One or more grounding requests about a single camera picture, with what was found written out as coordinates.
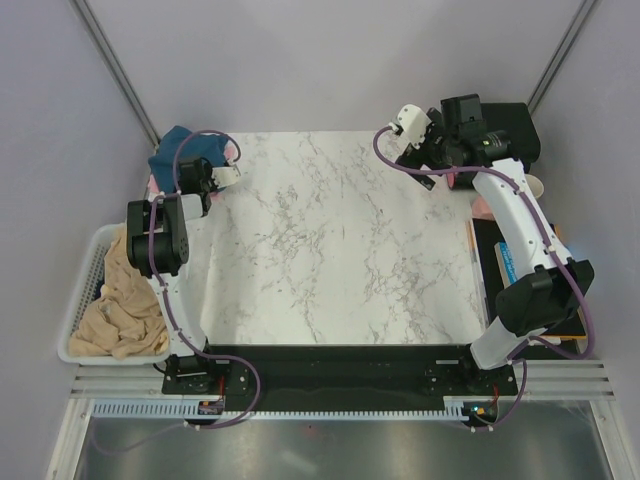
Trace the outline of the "blue t-shirt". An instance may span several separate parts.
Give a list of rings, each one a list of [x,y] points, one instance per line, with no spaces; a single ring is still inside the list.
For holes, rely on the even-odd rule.
[[[157,151],[148,159],[151,174],[159,191],[174,193],[173,179],[174,156],[182,142],[192,133],[191,130],[176,125],[161,139]],[[227,161],[225,150],[229,139],[215,134],[199,135],[189,140],[179,154],[179,160],[203,158],[213,167],[222,167]]]

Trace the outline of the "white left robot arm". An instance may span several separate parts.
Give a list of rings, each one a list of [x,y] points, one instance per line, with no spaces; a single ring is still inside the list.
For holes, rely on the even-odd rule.
[[[219,382],[219,369],[204,358],[208,340],[199,326],[190,286],[193,261],[187,221],[208,212],[214,192],[214,170],[204,159],[191,157],[177,164],[179,189],[157,201],[137,200],[127,205],[126,250],[131,266],[151,287],[168,331],[165,393],[192,387],[208,393]]]

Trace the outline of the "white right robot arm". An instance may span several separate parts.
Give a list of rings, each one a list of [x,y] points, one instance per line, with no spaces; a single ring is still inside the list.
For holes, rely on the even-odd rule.
[[[521,344],[576,314],[593,267],[558,239],[527,182],[541,146],[526,104],[485,103],[476,94],[427,111],[407,104],[391,128],[408,140],[397,165],[444,175],[452,188],[474,188],[511,254],[516,280],[497,295],[493,321],[457,371],[465,391],[481,393]]]

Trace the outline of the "pink folded t-shirt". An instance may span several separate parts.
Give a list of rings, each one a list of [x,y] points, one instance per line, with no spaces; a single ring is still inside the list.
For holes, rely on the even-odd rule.
[[[240,153],[238,152],[237,145],[230,139],[225,150],[225,155],[227,157],[227,161],[224,166],[234,165],[240,158]],[[158,190],[158,187],[156,186],[155,179],[152,174],[150,174],[147,190],[148,190],[147,196],[150,199],[153,199],[155,196],[162,193],[162,191]]]

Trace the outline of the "pink power socket cube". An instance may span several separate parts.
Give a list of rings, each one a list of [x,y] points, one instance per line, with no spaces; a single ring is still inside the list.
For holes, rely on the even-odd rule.
[[[495,217],[486,200],[478,196],[472,204],[472,217],[479,220],[494,221]]]

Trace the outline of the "black pink drawer organizer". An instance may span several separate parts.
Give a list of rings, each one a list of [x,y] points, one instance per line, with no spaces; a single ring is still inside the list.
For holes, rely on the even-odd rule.
[[[454,167],[490,167],[512,158],[529,173],[541,153],[540,139],[523,102],[483,102],[476,94],[441,102],[445,154]]]

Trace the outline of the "yellow mug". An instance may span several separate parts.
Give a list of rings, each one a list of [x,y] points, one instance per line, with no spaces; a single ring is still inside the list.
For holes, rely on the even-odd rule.
[[[531,174],[525,175],[526,183],[535,199],[539,199],[545,191],[543,182],[536,176]]]

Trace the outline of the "blue illustrated book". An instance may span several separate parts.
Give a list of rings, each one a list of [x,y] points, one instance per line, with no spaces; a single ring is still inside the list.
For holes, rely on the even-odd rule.
[[[549,257],[546,245],[541,244],[540,247],[542,248],[541,259],[543,260],[543,263],[538,264],[538,267],[541,267],[544,271],[549,271],[552,274],[561,275],[556,263],[552,258]],[[530,272],[526,271],[525,273],[518,273],[516,269],[516,262],[513,259],[511,250],[509,249],[507,243],[504,241],[497,242],[494,245],[494,253],[505,288],[513,285],[517,280],[524,277],[525,275],[528,275],[530,272],[533,273],[535,271],[535,269],[533,268],[533,261],[530,260],[528,262],[528,265],[530,265],[533,269]],[[574,262],[573,260],[569,260],[569,258],[566,258],[564,267],[568,272],[571,273],[574,278],[584,277],[585,274],[583,273],[583,270],[586,270],[586,275],[589,276],[589,266],[584,262]]]

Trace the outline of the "white plastic basket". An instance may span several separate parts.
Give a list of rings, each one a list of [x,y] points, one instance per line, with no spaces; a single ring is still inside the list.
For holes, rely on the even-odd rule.
[[[68,341],[71,334],[77,330],[87,306],[100,296],[100,289],[104,285],[104,257],[109,250],[112,234],[119,226],[124,225],[114,224],[99,228],[93,235],[89,250],[82,262],[79,278],[67,307],[63,331],[57,346],[59,358],[66,363],[83,366],[139,366],[162,362],[169,357],[169,347],[167,352],[158,356],[134,356],[123,360],[117,360],[110,356],[72,357],[69,355]]]

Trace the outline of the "beige t-shirt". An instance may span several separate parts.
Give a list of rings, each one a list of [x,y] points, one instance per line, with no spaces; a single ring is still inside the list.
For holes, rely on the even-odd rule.
[[[148,280],[133,268],[127,232],[119,226],[104,257],[104,285],[68,341],[72,357],[158,356],[168,351],[169,334]]]

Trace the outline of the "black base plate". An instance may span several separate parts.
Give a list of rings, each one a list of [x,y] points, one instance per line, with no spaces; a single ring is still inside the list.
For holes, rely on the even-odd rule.
[[[206,350],[213,384],[166,395],[236,397],[252,410],[264,399],[330,400],[344,406],[516,394],[510,366],[478,369],[462,345],[286,346],[215,345]]]

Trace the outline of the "aluminium frame rail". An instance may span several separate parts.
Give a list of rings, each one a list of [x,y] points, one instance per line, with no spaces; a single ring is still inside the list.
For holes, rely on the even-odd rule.
[[[531,115],[533,115],[542,104],[546,94],[553,85],[554,80],[568,59],[571,51],[577,45],[581,34],[600,4],[600,0],[582,0],[579,3],[578,8],[573,14],[567,28],[556,45],[554,52],[529,96],[527,107]]]
[[[104,31],[104,28],[93,11],[90,2],[87,0],[70,0],[69,4],[79,17],[79,20],[85,28],[91,42],[100,55],[126,103],[130,107],[144,134],[152,145],[158,145],[160,141],[159,134],[146,112],[139,96],[137,95],[131,80],[129,79],[115,49]]]

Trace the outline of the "aluminium frame rail right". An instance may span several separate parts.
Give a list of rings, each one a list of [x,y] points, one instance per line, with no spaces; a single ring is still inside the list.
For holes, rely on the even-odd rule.
[[[577,45],[581,34],[600,4],[600,0],[582,0],[579,3],[578,8],[573,14],[567,28],[556,45],[554,52],[529,96],[527,107],[531,115],[533,115],[542,104],[546,94],[553,85],[554,80],[568,59],[571,51]]]

